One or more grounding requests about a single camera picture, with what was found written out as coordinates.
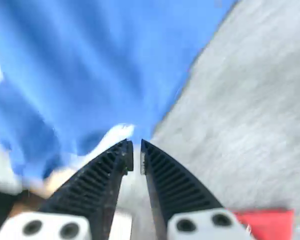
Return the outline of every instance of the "red object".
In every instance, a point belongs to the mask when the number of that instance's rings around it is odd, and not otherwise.
[[[291,240],[294,211],[285,209],[234,212],[239,222],[251,226],[257,240]]]

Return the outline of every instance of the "gray concrete floor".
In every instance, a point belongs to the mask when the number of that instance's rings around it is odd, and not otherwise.
[[[152,143],[227,208],[294,208],[300,224],[300,0],[239,2]],[[155,238],[137,172],[119,206],[134,216],[134,239]]]

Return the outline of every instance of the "blue towel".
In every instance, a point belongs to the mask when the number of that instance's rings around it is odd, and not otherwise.
[[[149,139],[235,2],[0,0],[0,142],[13,171],[45,178],[120,123]]]

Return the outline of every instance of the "blurry background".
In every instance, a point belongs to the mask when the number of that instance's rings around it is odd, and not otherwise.
[[[225,207],[294,208],[300,224],[300,0],[240,1],[151,142]],[[0,153],[0,176],[9,171]],[[146,185],[131,178],[124,184],[137,199],[126,194],[120,205],[151,221]],[[7,179],[0,182],[18,188]],[[137,221],[153,239],[154,230]]]

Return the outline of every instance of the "screw hole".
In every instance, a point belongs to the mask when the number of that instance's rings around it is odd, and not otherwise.
[[[221,227],[228,227],[232,224],[230,218],[224,214],[216,214],[212,217],[214,225]]]
[[[33,220],[29,222],[27,225],[24,226],[23,228],[23,234],[26,236],[31,236],[36,234],[37,232],[40,231],[42,227],[42,222],[39,220]]]
[[[193,232],[196,230],[196,225],[189,219],[181,219],[176,224],[176,228],[180,232]]]
[[[61,228],[60,236],[62,239],[73,239],[79,233],[78,224],[71,222]]]

